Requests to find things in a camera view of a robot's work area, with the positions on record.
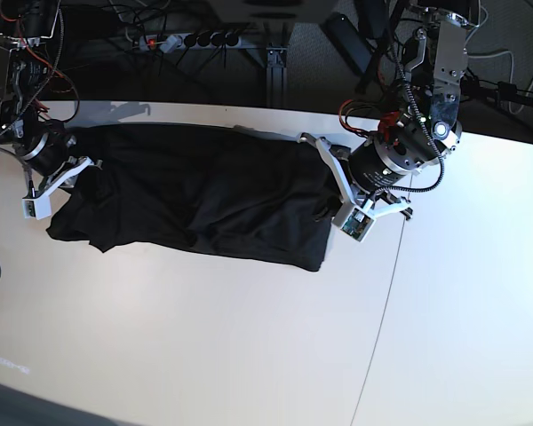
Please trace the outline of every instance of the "white table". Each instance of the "white table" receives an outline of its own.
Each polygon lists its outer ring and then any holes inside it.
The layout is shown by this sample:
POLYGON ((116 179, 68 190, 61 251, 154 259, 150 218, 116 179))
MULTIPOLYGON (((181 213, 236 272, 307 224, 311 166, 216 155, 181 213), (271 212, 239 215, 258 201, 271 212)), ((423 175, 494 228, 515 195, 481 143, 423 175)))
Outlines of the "white table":
MULTIPOLYGON (((58 118, 74 107, 50 106, 58 118)), ((85 102, 75 124, 110 122, 360 142, 335 116, 228 106, 85 102)), ((310 273, 139 243, 101 255, 23 220, 23 193, 19 164, 1 156, 0 357, 28 374, 0 364, 0 383, 146 425, 350 424, 400 215, 363 244, 332 233, 310 273)), ((533 146, 465 135, 446 182, 411 198, 354 425, 533 422, 533 146)))

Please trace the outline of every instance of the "black cloth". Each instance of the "black cloth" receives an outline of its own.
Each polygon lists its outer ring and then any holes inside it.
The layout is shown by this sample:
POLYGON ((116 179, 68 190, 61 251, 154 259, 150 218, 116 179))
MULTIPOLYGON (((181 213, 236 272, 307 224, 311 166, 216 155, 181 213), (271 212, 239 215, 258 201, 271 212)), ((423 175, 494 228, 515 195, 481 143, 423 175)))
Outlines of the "black cloth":
POLYGON ((318 271, 335 184, 308 144, 223 128, 118 124, 74 132, 102 170, 79 176, 55 240, 105 252, 134 241, 318 271))

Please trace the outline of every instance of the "floor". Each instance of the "floor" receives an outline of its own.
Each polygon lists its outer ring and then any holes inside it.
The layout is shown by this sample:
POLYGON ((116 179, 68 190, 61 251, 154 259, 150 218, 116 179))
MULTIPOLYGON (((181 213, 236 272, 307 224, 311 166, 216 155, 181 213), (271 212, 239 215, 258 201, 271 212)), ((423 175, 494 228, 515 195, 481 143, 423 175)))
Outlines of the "floor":
MULTIPOLYGON (((482 5, 489 11, 489 19, 476 33, 468 50, 471 53, 512 51, 513 82, 520 89, 527 89, 533 77, 533 0, 483 0, 482 5)), ((335 11, 344 13, 357 24, 353 0, 339 0, 335 11)), ((185 25, 185 21, 174 21, 173 17, 168 22, 168 28, 185 25)), ((402 22, 398 29, 399 37, 402 40, 408 37, 415 25, 402 22)), ((110 46, 100 48, 91 45, 89 48, 92 51, 97 49, 101 56, 115 55, 108 53, 112 49, 110 46)), ((179 68, 187 75, 196 74, 196 79, 203 85, 190 83, 185 75, 178 74, 171 66, 160 68, 157 62, 150 63, 148 59, 144 66, 149 68, 148 71, 139 76, 131 72, 127 63, 130 58, 127 56, 115 56, 110 64, 74 69, 68 74, 76 83, 81 82, 78 85, 83 99, 143 99, 252 107, 265 105, 264 76, 237 52, 229 52, 225 60, 213 60, 199 72, 197 70, 209 58, 209 52, 189 52, 179 68)), ((169 58, 175 63, 179 54, 173 53, 169 58)), ((508 81, 510 66, 509 55, 470 60, 470 68, 480 78, 492 82, 508 81)), ((384 61, 383 73, 388 81, 393 71, 393 66, 384 61)), ((286 107, 333 113, 344 99, 354 95, 357 81, 317 25, 297 24, 294 27, 288 56, 286 107)), ((369 90, 367 98, 375 99, 378 94, 376 86, 369 90)), ((533 109, 525 108, 518 117, 533 127, 533 109)), ((459 119, 467 131, 533 143, 533 133, 475 102, 461 105, 459 119)))

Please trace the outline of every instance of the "black garment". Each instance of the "black garment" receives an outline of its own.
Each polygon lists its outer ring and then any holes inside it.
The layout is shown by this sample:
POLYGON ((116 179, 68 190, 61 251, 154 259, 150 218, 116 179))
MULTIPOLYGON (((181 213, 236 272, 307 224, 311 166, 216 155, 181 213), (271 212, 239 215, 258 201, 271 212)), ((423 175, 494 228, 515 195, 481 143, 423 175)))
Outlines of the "black garment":
POLYGON ((318 271, 335 196, 315 149, 222 128, 120 124, 75 132, 79 176, 47 230, 101 251, 134 241, 318 271))

